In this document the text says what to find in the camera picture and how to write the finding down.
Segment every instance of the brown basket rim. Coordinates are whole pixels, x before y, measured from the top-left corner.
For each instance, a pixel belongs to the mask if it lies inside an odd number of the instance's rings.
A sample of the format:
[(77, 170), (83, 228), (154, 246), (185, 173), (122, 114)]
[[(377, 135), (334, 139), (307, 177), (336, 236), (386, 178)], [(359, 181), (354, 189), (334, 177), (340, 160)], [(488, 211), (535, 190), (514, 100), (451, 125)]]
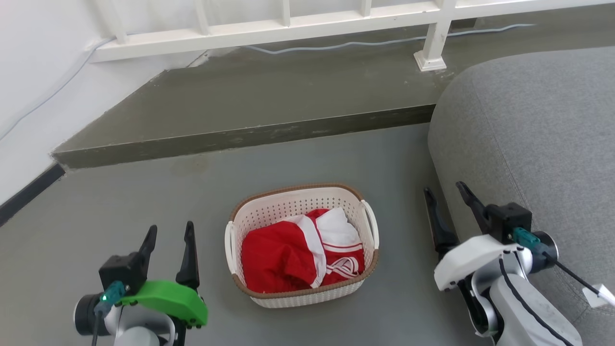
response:
[[(231, 214), (231, 221), (233, 221), (235, 219), (235, 216), (237, 215), (237, 212), (239, 212), (239, 209), (241, 209), (241, 207), (243, 207), (244, 205), (246, 205), (248, 202), (253, 201), (254, 199), (258, 199), (258, 198), (262, 198), (262, 197), (266, 197), (266, 196), (271, 196), (271, 195), (276, 195), (278, 193), (283, 193), (283, 192), (289, 192), (289, 191), (298, 191), (298, 190), (308, 190), (311, 188), (323, 188), (323, 187), (338, 187), (338, 188), (343, 188), (345, 190), (350, 191), (353, 195), (355, 195), (359, 201), (363, 200), (363, 195), (361, 195), (360, 192), (358, 192), (357, 190), (355, 190), (354, 188), (342, 184), (342, 183), (320, 183), (320, 184), (305, 184), (305, 185), (296, 185), (296, 186), (292, 186), (292, 187), (285, 187), (285, 188), (279, 188), (273, 191), (269, 191), (269, 192), (265, 192), (265, 193), (260, 193), (258, 195), (254, 195), (252, 197), (246, 198), (245, 200), (243, 200), (242, 202), (240, 202), (235, 209), (233, 210), (232, 214)], [(310, 289), (302, 289), (300, 291), (292, 291), (292, 292), (280, 292), (280, 293), (257, 293), (252, 291), (251, 289), (249, 289), (248, 287), (246, 287), (246, 285), (244, 285), (241, 280), (239, 279), (239, 276), (237, 274), (233, 274), (232, 278), (233, 281), (235, 281), (235, 285), (237, 285), (237, 287), (246, 295), (254, 298), (254, 299), (279, 299), (279, 298), (292, 298), (292, 297), (301, 297), (301, 296), (308, 296), (310, 294), (316, 294), (316, 293), (322, 293), (322, 292), (327, 292), (327, 291), (331, 291), (334, 289), (338, 289), (338, 288), (342, 288), (342, 287), (346, 287), (346, 286), (350, 286), (352, 284), (358, 283), (360, 281), (365, 280), (368, 276), (371, 275), (371, 273), (374, 271), (374, 269), (376, 268), (376, 264), (378, 264), (378, 249), (374, 250), (374, 253), (372, 255), (372, 260), (371, 260), (371, 264), (369, 267), (367, 267), (363, 273), (359, 276), (357, 276), (356, 278), (350, 279), (350, 280), (346, 280), (346, 281), (342, 281), (340, 283), (336, 283), (336, 284), (330, 284), (330, 285), (326, 285), (326, 286), (321, 286), (321, 287), (317, 287), (317, 288), (310, 288)]]

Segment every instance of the white railing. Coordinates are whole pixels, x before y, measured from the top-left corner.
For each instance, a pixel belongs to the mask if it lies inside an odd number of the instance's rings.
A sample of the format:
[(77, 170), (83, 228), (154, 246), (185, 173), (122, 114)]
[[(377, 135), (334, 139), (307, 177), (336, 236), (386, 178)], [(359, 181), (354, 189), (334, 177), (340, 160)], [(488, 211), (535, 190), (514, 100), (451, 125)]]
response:
[(99, 47), (94, 62), (119, 60), (194, 50), (247, 46), (362, 31), (429, 24), (423, 50), (415, 53), (421, 71), (446, 68), (442, 49), (452, 20), (490, 15), (533, 12), (566, 7), (606, 4), (615, 0), (433, 0), (372, 7), (359, 0), (357, 10), (291, 16), (290, 0), (280, 1), (279, 19), (209, 25), (205, 0), (194, 0), (198, 28), (127, 35), (113, 0), (97, 0), (110, 32), (116, 39)]

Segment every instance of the concrete step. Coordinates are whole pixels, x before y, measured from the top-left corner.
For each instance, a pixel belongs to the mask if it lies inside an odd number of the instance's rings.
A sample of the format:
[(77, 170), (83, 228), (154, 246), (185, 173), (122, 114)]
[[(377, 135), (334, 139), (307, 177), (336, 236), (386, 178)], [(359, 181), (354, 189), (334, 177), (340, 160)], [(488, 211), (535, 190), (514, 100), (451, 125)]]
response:
[[(199, 67), (162, 73), (53, 156), (78, 169), (424, 123), (466, 68), (529, 52), (613, 46), (613, 17), (610, 4), (480, 18), (476, 29), (536, 26), (449, 38), (448, 68), (427, 73), (412, 57), (422, 41), (279, 55), (238, 48)], [(380, 42), (426, 31), (412, 26), (262, 47)]]

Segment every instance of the railing post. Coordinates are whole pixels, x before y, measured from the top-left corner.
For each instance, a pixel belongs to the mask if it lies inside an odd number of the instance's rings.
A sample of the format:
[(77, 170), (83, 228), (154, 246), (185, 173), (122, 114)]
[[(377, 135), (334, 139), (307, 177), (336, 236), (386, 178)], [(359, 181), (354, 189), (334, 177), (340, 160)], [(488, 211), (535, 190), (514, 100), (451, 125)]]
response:
[(282, 23), (290, 27), (290, 0), (282, 0)]
[(194, 9), (196, 10), (196, 17), (199, 21), (200, 33), (204, 36), (209, 35), (209, 24), (207, 23), (207, 16), (205, 15), (205, 3), (203, 0), (194, 0)]
[(96, 3), (98, 5), (98, 11), (100, 11), (107, 28), (115, 35), (119, 43), (126, 43), (128, 41), (128, 35), (126, 34), (126, 30), (122, 25), (122, 20), (119, 18), (119, 14), (113, 2), (111, 0), (96, 0)]
[(371, 15), (371, 0), (361, 0), (361, 15), (363, 17)]
[(434, 71), (446, 68), (442, 59), (442, 49), (451, 26), (453, 11), (457, 0), (435, 0), (442, 13), (437, 23), (431, 23), (423, 49), (415, 53), (416, 63), (421, 71)]

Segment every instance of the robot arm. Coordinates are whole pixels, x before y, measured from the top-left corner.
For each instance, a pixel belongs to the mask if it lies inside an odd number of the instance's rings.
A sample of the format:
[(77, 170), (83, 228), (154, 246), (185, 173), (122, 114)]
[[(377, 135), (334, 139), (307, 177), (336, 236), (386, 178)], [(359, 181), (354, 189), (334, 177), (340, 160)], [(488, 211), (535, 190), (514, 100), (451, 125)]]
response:
[[(197, 292), (194, 225), (190, 221), (186, 225), (186, 249), (176, 282), (147, 280), (156, 234), (152, 226), (138, 252), (111, 256), (98, 271), (105, 292), (84, 296), (77, 303), (75, 327), (83, 336), (96, 333), (93, 344), (98, 336), (114, 336), (114, 346), (183, 346), (187, 329), (207, 323), (207, 307)], [(109, 304), (108, 291), (117, 283), (122, 283), (125, 295)], [(110, 309), (99, 321), (95, 312), (101, 305)]]
[(520, 230), (529, 231), (531, 227), (530, 211), (515, 203), (485, 207), (464, 183), (456, 185), (483, 235), (459, 243), (439, 216), (433, 193), (425, 189), (434, 245), (440, 257), (434, 270), (438, 288), (445, 292), (458, 288), (476, 334), (492, 338), (498, 346), (581, 346), (574, 326), (527, 279), (529, 273), (554, 266), (542, 255), (545, 252), (557, 260), (552, 239), (542, 232), (533, 233), (544, 250), (533, 254), (515, 242)]

